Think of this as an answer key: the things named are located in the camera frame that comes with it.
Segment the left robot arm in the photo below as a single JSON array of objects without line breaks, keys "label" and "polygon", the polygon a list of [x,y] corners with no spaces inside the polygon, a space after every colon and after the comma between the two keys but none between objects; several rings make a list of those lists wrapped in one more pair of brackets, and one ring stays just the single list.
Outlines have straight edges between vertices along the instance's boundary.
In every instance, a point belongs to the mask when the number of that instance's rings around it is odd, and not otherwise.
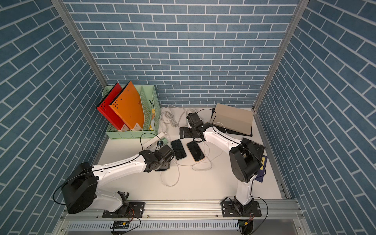
[{"label": "left robot arm", "polygon": [[159,150],[143,150],[125,160],[103,165],[79,164],[68,179],[60,186],[64,204],[69,214],[86,209],[104,210],[117,217],[129,216],[132,207],[128,202],[129,194],[118,191],[112,193],[103,186],[131,174],[158,171],[164,164],[171,162],[174,151],[168,146]]}]

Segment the black phone light case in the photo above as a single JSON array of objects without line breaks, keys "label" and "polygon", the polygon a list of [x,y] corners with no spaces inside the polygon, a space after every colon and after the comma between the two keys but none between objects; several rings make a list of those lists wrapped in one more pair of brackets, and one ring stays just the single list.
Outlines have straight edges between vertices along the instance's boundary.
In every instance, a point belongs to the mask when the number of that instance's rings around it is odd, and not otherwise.
[{"label": "black phone light case", "polygon": [[174,140],[171,142],[171,147],[175,153],[176,160],[181,160],[187,157],[181,140]]}]

